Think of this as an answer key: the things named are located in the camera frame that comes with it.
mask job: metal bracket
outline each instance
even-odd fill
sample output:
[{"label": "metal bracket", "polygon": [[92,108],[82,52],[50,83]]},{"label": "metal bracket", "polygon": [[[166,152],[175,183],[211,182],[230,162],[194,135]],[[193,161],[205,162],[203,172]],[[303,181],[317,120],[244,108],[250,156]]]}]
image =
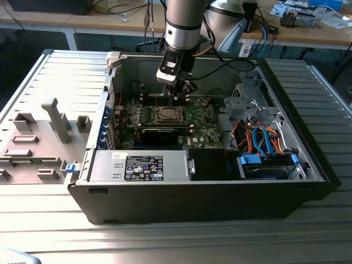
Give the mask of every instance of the metal bracket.
[{"label": "metal bracket", "polygon": [[112,69],[121,64],[119,51],[110,51],[106,56],[106,66],[108,69]]}]

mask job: gray plastic part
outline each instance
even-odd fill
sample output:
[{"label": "gray plastic part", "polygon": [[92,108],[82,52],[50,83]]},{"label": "gray plastic part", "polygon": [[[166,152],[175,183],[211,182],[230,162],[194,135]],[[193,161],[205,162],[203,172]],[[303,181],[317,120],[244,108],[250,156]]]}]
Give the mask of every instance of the gray plastic part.
[{"label": "gray plastic part", "polygon": [[60,178],[55,169],[39,169],[37,176],[41,180],[58,180]]},{"label": "gray plastic part", "polygon": [[10,177],[11,175],[5,169],[0,169],[0,181],[8,180]]},{"label": "gray plastic part", "polygon": [[30,113],[18,113],[13,120],[13,124],[21,134],[30,134],[32,130],[29,124],[35,122],[36,121]]},{"label": "gray plastic part", "polygon": [[[62,120],[64,126],[66,127],[66,129],[67,130],[71,130],[71,125],[70,125],[70,122],[68,122],[68,120],[67,120],[66,114],[65,113],[60,113],[60,115],[61,115],[61,120]],[[53,122],[50,121],[49,124],[50,124],[52,130],[56,131],[56,128],[53,125]]]},{"label": "gray plastic part", "polygon": [[31,157],[31,150],[6,150],[4,153],[5,157]]},{"label": "gray plastic part", "polygon": [[90,122],[88,115],[78,116],[76,124],[80,133],[90,132],[90,129],[92,127],[92,123]]},{"label": "gray plastic part", "polygon": [[4,159],[0,161],[0,167],[15,167],[16,164],[13,164],[9,159]]},{"label": "gray plastic part", "polygon": [[20,143],[37,143],[39,141],[39,138],[36,135],[28,135],[28,136],[13,136],[12,137],[12,142],[15,144],[20,144]]},{"label": "gray plastic part", "polygon": [[42,162],[45,167],[60,166],[62,163],[59,157],[45,158]]},{"label": "gray plastic part", "polygon": [[48,98],[42,103],[42,108],[48,112],[52,125],[54,126],[62,143],[70,142],[70,135],[67,133],[67,124],[62,120],[62,117],[56,107],[58,101],[56,98]]},{"label": "gray plastic part", "polygon": [[62,173],[65,177],[66,177],[66,175],[67,175],[67,172],[65,171],[66,166],[67,166],[67,162],[66,162],[66,161],[63,161],[63,162],[61,163],[61,166],[60,166],[60,171],[61,171],[61,173]]}]

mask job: blue latch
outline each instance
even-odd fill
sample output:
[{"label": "blue latch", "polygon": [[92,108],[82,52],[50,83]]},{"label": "blue latch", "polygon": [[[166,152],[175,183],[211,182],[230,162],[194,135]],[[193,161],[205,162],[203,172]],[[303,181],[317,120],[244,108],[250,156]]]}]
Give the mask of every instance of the blue latch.
[{"label": "blue latch", "polygon": [[262,164],[260,156],[255,154],[244,154],[240,157],[241,164]]},{"label": "blue latch", "polygon": [[292,154],[292,155],[291,155],[291,159],[292,159],[293,163],[298,164],[299,159],[298,159],[298,157],[297,157],[296,154]]},{"label": "blue latch", "polygon": [[80,164],[74,163],[74,164],[67,164],[65,168],[66,173],[79,173],[79,168]]}]

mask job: black sticker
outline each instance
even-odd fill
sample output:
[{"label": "black sticker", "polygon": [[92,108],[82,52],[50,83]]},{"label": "black sticker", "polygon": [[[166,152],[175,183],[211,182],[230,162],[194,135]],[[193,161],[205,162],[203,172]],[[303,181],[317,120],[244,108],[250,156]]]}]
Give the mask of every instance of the black sticker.
[{"label": "black sticker", "polygon": [[126,181],[163,180],[163,156],[127,156]]}]

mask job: connector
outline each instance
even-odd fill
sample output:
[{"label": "connector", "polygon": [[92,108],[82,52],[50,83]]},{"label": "connector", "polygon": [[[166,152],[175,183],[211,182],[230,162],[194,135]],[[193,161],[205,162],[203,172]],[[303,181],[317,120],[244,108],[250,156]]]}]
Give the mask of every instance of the connector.
[{"label": "connector", "polygon": [[150,15],[149,12],[147,11],[144,16],[144,22],[143,25],[145,28],[149,27],[149,21],[150,21]]}]

